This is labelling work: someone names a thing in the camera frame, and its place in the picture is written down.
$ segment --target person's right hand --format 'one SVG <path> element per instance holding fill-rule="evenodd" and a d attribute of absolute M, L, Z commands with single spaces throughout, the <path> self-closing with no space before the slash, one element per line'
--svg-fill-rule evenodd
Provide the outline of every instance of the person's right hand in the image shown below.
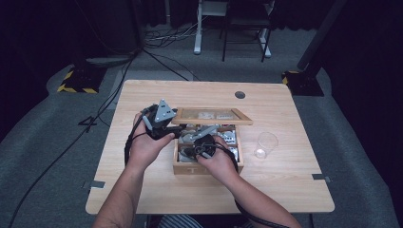
<path fill-rule="evenodd" d="M 225 148 L 228 149 L 228 145 L 220 136 L 213 136 L 214 141 L 222 144 Z M 231 158 L 223 152 L 221 149 L 216 149 L 216 153 L 213 155 L 213 158 L 206 159 L 200 155 L 197 156 L 199 164 L 207 168 L 210 174 L 225 185 L 227 181 L 232 180 L 237 177 L 239 174 L 237 170 L 235 170 L 234 164 L 231 161 Z"/>

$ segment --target person's left hand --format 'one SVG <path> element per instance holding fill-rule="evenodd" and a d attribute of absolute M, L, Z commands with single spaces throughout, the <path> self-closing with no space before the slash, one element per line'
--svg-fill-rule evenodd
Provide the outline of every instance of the person's left hand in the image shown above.
<path fill-rule="evenodd" d="M 134 123 L 136 123 L 140 117 L 141 113 L 136 114 Z M 150 165 L 157 159 L 160 151 L 175 137 L 173 133 L 170 133 L 163 138 L 155 141 L 147 134 L 143 134 L 145 132 L 145 124 L 143 121 L 141 121 L 133 134 L 133 138 L 136 136 L 138 137 L 134 139 L 131 144 L 130 158 L 127 163 L 127 166 L 140 168 L 142 169 L 142 171 L 144 171 L 148 167 L 148 165 Z"/>

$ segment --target black chair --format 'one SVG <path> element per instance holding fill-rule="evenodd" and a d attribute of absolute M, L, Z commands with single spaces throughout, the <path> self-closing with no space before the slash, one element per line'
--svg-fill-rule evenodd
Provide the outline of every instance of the black chair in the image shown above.
<path fill-rule="evenodd" d="M 263 54 L 261 61 L 264 60 L 264 55 L 269 43 L 271 32 L 270 16 L 266 9 L 265 4 L 268 1 L 263 0 L 230 0 L 227 4 L 227 9 L 224 18 L 224 47 L 222 52 L 222 61 L 225 60 L 225 51 L 227 44 L 256 44 L 259 42 L 259 35 L 263 29 L 267 29 L 267 38 L 264 44 Z M 228 41 L 228 30 L 258 30 L 256 33 L 256 40 L 251 41 Z"/>

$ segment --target stand base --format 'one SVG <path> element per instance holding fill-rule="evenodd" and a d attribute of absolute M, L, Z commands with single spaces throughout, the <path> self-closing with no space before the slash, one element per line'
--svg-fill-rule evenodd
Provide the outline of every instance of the stand base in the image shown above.
<path fill-rule="evenodd" d="M 281 74 L 281 79 L 293 96 L 324 96 L 317 79 L 306 77 L 304 72 L 288 70 Z"/>
<path fill-rule="evenodd" d="M 106 68 L 72 67 L 57 91 L 98 93 L 105 73 Z"/>

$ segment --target chair leg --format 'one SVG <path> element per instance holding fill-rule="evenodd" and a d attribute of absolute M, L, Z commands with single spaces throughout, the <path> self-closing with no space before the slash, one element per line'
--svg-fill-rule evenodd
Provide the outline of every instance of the chair leg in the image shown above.
<path fill-rule="evenodd" d="M 269 45 L 269 38 L 270 38 L 270 33 L 272 30 L 270 28 L 267 29 L 267 37 L 266 37 L 266 43 L 264 44 L 264 49 L 263 49 L 263 55 L 261 56 L 261 62 L 263 63 L 265 55 L 266 55 L 266 49 Z"/>
<path fill-rule="evenodd" d="M 225 31 L 224 31 L 224 48 L 223 48 L 223 51 L 222 51 L 222 61 L 224 62 L 225 61 L 225 51 L 226 51 L 226 39 L 227 39 L 227 35 L 228 35 L 228 28 L 227 27 L 225 27 Z"/>

